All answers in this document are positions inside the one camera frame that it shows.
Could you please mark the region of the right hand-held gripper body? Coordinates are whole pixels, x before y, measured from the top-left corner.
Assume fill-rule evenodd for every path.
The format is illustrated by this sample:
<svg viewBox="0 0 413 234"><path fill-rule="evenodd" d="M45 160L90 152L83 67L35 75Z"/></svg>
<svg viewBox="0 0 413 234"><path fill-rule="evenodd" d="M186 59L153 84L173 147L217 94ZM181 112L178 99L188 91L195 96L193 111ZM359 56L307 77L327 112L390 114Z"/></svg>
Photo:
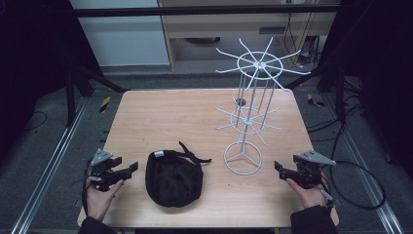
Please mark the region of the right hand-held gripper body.
<svg viewBox="0 0 413 234"><path fill-rule="evenodd" d="M297 175L293 179L302 188L310 189L321 184L321 166L335 166L336 162L314 151L306 151L293 156Z"/></svg>

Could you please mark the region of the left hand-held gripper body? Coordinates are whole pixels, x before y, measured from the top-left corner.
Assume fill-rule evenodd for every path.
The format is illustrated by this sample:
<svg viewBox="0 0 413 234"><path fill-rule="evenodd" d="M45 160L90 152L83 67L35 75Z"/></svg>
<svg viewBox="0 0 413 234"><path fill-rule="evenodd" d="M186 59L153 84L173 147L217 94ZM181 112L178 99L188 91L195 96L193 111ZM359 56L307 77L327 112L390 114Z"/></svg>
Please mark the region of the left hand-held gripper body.
<svg viewBox="0 0 413 234"><path fill-rule="evenodd" d="M99 148L89 163L89 179L100 191L108 191L111 185L120 180L119 173L113 171L113 160L112 153Z"/></svg>

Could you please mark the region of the person's right hand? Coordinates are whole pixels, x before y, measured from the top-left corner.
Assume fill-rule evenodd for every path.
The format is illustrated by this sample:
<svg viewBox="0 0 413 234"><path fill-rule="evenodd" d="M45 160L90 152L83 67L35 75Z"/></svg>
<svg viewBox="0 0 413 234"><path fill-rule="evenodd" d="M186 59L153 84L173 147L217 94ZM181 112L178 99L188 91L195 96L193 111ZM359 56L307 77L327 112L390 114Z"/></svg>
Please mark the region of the person's right hand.
<svg viewBox="0 0 413 234"><path fill-rule="evenodd" d="M309 209L315 206L326 206L327 199L321 194L321 190L318 187L304 189L291 178L288 178L286 183L296 192L304 209Z"/></svg>

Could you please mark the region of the person's left hand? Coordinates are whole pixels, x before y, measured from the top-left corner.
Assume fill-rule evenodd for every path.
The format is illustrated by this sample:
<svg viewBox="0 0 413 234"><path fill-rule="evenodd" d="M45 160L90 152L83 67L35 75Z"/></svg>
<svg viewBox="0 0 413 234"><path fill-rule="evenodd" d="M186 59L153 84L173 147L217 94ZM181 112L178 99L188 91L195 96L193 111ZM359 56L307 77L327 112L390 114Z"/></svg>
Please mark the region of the person's left hand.
<svg viewBox="0 0 413 234"><path fill-rule="evenodd" d="M100 191L89 180L86 183L87 216L103 221L112 200L124 185L123 180L111 185L108 191Z"/></svg>

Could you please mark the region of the black cap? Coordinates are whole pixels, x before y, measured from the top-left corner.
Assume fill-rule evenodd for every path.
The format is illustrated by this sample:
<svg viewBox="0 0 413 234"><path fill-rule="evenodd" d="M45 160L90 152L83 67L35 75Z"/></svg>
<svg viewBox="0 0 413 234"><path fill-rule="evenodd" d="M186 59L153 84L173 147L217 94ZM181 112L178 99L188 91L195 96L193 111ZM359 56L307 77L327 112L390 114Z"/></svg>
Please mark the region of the black cap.
<svg viewBox="0 0 413 234"><path fill-rule="evenodd" d="M166 208L182 208L201 197L204 181L202 164L210 159L200 159L183 142L182 152L158 150L148 156L145 186L149 197Z"/></svg>

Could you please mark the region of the yellow black tape strip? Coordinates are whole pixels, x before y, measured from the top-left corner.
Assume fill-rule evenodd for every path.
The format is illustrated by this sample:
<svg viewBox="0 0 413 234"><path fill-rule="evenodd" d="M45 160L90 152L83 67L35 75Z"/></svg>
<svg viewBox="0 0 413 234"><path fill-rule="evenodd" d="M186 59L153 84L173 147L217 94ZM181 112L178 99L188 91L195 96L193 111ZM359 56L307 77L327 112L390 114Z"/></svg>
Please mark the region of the yellow black tape strip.
<svg viewBox="0 0 413 234"><path fill-rule="evenodd" d="M107 96L107 97L105 97L105 98L103 99L103 101L102 101L102 103L101 103L101 106L100 106L100 108L99 108L99 110L98 110L99 113L104 113L104 112L105 112L105 110L106 110L106 108L107 108L107 106L108 106L108 104L109 104L109 102L110 102L110 99L111 99L111 96Z"/></svg>
<svg viewBox="0 0 413 234"><path fill-rule="evenodd" d="M307 94L307 102L314 106L324 107L324 103L322 101L315 101L314 97L311 94Z"/></svg>

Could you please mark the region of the black metal stand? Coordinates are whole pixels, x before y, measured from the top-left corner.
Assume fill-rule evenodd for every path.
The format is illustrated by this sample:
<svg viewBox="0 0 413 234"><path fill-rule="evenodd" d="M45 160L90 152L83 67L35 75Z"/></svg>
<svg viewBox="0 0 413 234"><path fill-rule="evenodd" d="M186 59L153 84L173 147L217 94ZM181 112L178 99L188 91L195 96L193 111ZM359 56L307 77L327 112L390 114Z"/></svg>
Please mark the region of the black metal stand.
<svg viewBox="0 0 413 234"><path fill-rule="evenodd" d="M288 89L294 89L299 85L307 82L311 78L319 77L317 90L321 93L329 92L331 89L335 92L335 114L338 120L346 123L345 102L344 102L344 69L336 62L327 62L319 65L310 73L302 75L295 81L287 84Z"/></svg>
<svg viewBox="0 0 413 234"><path fill-rule="evenodd" d="M77 88L83 97L90 97L94 93L94 88L89 82L90 79L98 82L99 84L109 88L116 93L124 93L127 91L126 88L110 82L102 75L99 75L84 66L72 66L68 69L65 75L67 127L72 125L76 117L74 89Z"/></svg>

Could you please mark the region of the white cabinet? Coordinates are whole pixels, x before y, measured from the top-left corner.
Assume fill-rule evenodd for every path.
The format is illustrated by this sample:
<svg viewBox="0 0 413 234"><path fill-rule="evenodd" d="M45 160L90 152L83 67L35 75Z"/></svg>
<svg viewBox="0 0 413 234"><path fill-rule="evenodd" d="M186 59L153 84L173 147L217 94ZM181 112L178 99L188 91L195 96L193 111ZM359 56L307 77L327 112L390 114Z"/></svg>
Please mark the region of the white cabinet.
<svg viewBox="0 0 413 234"><path fill-rule="evenodd" d="M157 0L70 0L75 10L158 7ZM161 18L81 18L80 23L102 67L169 65Z"/></svg>

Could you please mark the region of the black curtain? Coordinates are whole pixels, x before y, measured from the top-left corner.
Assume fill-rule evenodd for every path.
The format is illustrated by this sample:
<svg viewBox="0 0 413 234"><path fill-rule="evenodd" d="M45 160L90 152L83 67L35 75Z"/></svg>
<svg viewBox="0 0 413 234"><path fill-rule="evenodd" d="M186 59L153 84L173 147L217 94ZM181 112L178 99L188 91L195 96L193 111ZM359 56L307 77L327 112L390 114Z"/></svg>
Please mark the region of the black curtain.
<svg viewBox="0 0 413 234"><path fill-rule="evenodd" d="M46 14L71 9L70 0L0 0L0 164L9 159L36 101L65 86L69 63L58 59L54 34L80 65L101 73L81 23Z"/></svg>
<svg viewBox="0 0 413 234"><path fill-rule="evenodd" d="M361 100L413 178L413 0L341 0L321 61L361 79Z"/></svg>

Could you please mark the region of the wooden desk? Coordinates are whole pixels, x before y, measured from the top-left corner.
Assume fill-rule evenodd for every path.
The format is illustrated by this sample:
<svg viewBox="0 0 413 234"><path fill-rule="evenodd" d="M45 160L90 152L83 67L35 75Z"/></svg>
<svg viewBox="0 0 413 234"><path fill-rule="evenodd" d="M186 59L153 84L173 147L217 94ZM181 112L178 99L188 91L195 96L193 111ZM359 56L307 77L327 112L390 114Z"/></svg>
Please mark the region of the wooden desk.
<svg viewBox="0 0 413 234"><path fill-rule="evenodd" d="M340 0L157 0L161 7L318 5ZM177 46L185 38L273 36L286 55L301 50L309 36L326 36L333 13L280 13L240 15L163 16L171 67L176 67Z"/></svg>

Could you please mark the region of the black horizontal bar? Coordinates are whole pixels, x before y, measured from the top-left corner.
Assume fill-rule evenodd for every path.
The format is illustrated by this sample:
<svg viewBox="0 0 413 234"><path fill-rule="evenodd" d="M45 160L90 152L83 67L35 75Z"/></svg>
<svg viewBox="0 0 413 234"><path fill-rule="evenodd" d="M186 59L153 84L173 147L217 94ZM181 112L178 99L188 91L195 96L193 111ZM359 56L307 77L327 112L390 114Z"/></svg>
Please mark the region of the black horizontal bar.
<svg viewBox="0 0 413 234"><path fill-rule="evenodd" d="M81 9L72 10L78 18L102 17L149 17L149 16L195 16L236 14L283 14L283 13L331 13L338 12L340 4L316 5L245 5L245 6L198 6L127 9Z"/></svg>

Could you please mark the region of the aluminium floor rail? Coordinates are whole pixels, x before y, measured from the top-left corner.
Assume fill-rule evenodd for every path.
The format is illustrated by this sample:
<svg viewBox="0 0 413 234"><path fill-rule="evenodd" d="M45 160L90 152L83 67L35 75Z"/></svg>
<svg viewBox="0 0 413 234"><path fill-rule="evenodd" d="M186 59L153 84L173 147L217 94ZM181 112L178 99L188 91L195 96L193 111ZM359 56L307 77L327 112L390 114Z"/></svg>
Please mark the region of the aluminium floor rail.
<svg viewBox="0 0 413 234"><path fill-rule="evenodd" d="M338 133L335 138L330 157L334 158L338 141L342 139L344 141L344 146L348 151L350 160L343 162L337 160L336 163L353 165L356 168L358 177L368 195L369 201L372 206L363 207L362 205L355 205L355 203L351 201L348 201L348 204L356 206L361 210L375 211L380 218L387 234L405 234L403 228L401 227L401 224L394 214L393 209L387 201L387 194L383 184L374 174L369 171L367 165L361 157L361 154L355 144L353 137L351 136L350 132L345 129L346 125L338 121L336 123L336 126L338 128Z"/></svg>
<svg viewBox="0 0 413 234"><path fill-rule="evenodd" d="M50 184L55 177L56 171L60 165L60 162L66 153L66 150L73 138L81 119L85 113L85 108L89 102L87 97L81 97L79 104L75 109L75 117L71 124L69 124L64 132L48 162L46 168L42 172L37 184L31 193L24 209L18 216L14 223L10 234L26 234L33 218L36 216L45 196L50 187Z"/></svg>

